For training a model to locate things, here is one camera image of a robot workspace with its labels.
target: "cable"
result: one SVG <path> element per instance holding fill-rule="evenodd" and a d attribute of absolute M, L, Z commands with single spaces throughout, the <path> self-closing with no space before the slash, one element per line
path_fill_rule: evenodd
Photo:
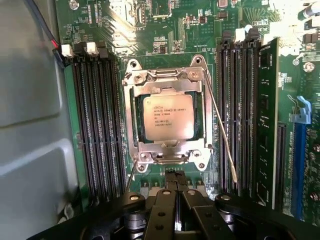
<path fill-rule="evenodd" d="M 50 29 L 49 29 L 44 17 L 42 16 L 37 4 L 35 3 L 35 1 L 34 0 L 24 0 L 24 1 L 30 7 L 32 12 L 34 13 L 38 23 L 41 25 L 43 31 L 45 32 L 45 34 L 47 35 L 47 37 L 49 38 L 49 40 L 51 41 L 53 46 L 55 48 L 57 48 L 59 46 L 59 44 L 57 43 L 57 40 L 55 39 L 54 35 L 50 31 Z"/>
<path fill-rule="evenodd" d="M 215 98 L 214 98 L 213 88 L 212 88 L 212 85 L 209 82 L 208 77 L 206 77 L 205 80 L 206 80 L 206 83 L 208 85 L 208 90 L 210 92 L 211 100 L 213 102 L 213 106 L 214 106 L 214 109 L 216 111 L 216 115 L 218 117 L 218 122 L 219 122 L 219 125 L 220 125 L 220 128 L 221 128 L 221 132 L 222 132 L 222 136 L 223 136 L 223 139 L 224 139 L 224 144 L 225 144 L 225 147 L 226 147 L 226 151 L 228 153 L 228 159 L 229 159 L 229 162 L 230 162 L 232 179 L 233 179 L 234 183 L 237 183 L 238 180 L 237 180 L 237 173 L 236 173 L 234 161 L 233 161 L 233 159 L 231 157 L 231 152 L 230 152 L 230 147 L 229 147 L 229 144 L 228 144 L 227 134 L 226 134 L 224 125 L 222 123 L 222 120 L 221 120 L 221 117 L 220 117 L 220 114 L 219 114 L 219 110 L 218 110 L 218 107 L 217 107 L 217 104 L 216 104 L 216 101 L 215 101 Z"/>
<path fill-rule="evenodd" d="M 125 192 L 128 193 L 130 191 L 130 186 L 131 186 L 131 182 L 132 179 L 134 178 L 135 172 L 136 172 L 136 168 L 137 168 L 137 164 L 138 161 L 134 162 L 133 167 L 132 167 L 132 171 L 129 177 L 129 181 L 128 181 L 128 185 L 126 186 Z"/>

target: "blue pcie slot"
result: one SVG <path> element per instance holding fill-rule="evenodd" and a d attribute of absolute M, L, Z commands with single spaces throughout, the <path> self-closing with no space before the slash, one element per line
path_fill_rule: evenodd
<path fill-rule="evenodd" d="M 299 109 L 299 114 L 291 115 L 291 121 L 294 123 L 291 213 L 297 219 L 302 219 L 307 125 L 311 124 L 312 109 L 311 103 L 303 96 L 297 96 L 297 99 L 304 107 Z"/>

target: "red wire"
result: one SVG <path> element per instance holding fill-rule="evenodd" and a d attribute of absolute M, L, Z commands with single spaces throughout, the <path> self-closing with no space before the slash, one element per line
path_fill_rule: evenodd
<path fill-rule="evenodd" d="M 53 46 L 54 46 L 55 48 L 58 48 L 58 47 L 59 47 L 58 43 L 57 43 L 55 40 L 51 40 L 51 43 L 53 44 Z"/>

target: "motherboard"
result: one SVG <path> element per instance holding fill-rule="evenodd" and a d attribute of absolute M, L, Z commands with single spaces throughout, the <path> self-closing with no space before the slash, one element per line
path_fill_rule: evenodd
<path fill-rule="evenodd" d="M 137 162 L 133 192 L 182 170 L 210 198 L 237 194 L 320 226 L 315 0 L 55 5 L 84 210 L 122 194 Z"/>

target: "cpu socket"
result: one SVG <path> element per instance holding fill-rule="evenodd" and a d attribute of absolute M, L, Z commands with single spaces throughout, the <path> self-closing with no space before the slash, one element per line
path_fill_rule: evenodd
<path fill-rule="evenodd" d="M 123 79 L 128 146 L 137 171 L 149 164 L 207 168 L 213 144 L 212 79 L 204 57 L 190 66 L 143 70 L 128 62 Z"/>

